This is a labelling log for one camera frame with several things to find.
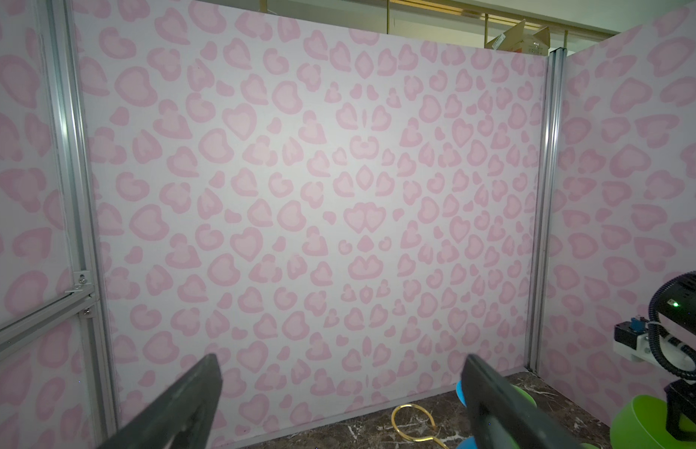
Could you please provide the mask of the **green wine glass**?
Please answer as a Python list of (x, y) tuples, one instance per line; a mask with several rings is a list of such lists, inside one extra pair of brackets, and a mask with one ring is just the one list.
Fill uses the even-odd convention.
[(667, 403), (647, 395), (634, 397), (615, 416), (610, 428), (613, 448), (696, 448), (667, 431)]
[(516, 389), (516, 391), (518, 391), (518, 393), (519, 393), (523, 398), (525, 398), (525, 400), (527, 400), (533, 407), (537, 407), (537, 403), (536, 403), (535, 399), (534, 399), (527, 391), (525, 391), (524, 389), (522, 389), (522, 388), (520, 388), (520, 387), (517, 387), (516, 385), (513, 385), (513, 387), (514, 387), (514, 389)]

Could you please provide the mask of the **green wine glass front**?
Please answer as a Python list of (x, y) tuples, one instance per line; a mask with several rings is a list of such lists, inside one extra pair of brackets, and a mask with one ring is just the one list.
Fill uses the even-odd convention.
[(696, 448), (667, 431), (667, 403), (647, 395), (634, 397), (615, 416), (610, 428), (613, 448)]

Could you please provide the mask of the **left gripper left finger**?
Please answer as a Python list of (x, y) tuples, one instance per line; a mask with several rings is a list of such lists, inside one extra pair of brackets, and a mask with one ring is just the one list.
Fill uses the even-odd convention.
[(222, 387), (217, 356), (205, 355), (101, 446), (105, 449), (206, 448)]

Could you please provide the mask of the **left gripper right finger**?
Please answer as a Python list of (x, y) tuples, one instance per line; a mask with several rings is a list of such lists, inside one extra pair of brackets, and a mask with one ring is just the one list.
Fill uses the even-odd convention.
[(578, 448), (580, 443), (531, 405), (479, 355), (468, 355), (461, 391), (478, 448)]

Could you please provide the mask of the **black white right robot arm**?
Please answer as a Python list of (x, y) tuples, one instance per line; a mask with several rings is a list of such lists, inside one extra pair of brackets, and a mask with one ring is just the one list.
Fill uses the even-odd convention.
[(696, 337), (696, 271), (667, 282), (648, 307), (650, 351), (677, 379), (665, 389), (666, 430), (677, 441), (696, 443), (696, 350), (671, 333), (663, 317)]

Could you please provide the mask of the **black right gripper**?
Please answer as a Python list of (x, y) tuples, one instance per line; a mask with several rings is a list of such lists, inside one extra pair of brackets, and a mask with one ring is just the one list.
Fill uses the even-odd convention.
[(678, 380), (664, 389), (666, 430), (679, 441), (696, 441), (696, 383)]

